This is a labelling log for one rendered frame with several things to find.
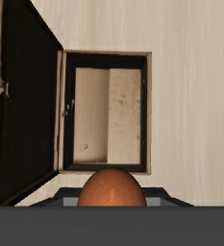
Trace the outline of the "wooden box lid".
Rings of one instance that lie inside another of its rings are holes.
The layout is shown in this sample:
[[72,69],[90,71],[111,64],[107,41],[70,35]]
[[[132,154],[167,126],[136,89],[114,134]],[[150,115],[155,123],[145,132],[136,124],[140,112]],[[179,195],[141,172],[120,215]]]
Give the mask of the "wooden box lid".
[[62,46],[31,0],[0,0],[0,206],[58,174]]

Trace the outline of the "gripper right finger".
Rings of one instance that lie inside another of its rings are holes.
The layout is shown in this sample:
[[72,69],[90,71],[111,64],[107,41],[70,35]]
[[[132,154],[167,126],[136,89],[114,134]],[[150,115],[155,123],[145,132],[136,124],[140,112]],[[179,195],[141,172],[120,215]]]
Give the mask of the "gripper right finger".
[[148,207],[191,207],[191,204],[171,197],[163,187],[144,187]]

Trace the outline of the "wooden box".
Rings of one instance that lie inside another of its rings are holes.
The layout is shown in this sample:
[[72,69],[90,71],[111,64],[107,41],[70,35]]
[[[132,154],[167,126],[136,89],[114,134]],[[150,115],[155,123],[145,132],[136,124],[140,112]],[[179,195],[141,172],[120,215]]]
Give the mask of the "wooden box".
[[66,51],[60,84],[59,168],[92,173],[150,168],[148,52]]

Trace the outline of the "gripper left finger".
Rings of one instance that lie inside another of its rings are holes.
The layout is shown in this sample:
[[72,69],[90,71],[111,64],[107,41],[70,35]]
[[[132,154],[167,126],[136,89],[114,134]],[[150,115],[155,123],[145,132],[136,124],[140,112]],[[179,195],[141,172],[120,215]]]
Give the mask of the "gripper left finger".
[[33,207],[76,207],[81,193],[80,187],[61,187],[53,197],[33,204]]

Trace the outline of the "brown egg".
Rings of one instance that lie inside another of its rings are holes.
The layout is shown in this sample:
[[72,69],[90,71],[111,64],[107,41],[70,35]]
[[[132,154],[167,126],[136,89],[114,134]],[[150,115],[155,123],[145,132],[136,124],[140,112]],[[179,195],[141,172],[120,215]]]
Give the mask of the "brown egg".
[[81,190],[78,207],[146,207],[137,180],[119,168],[104,168],[94,173]]

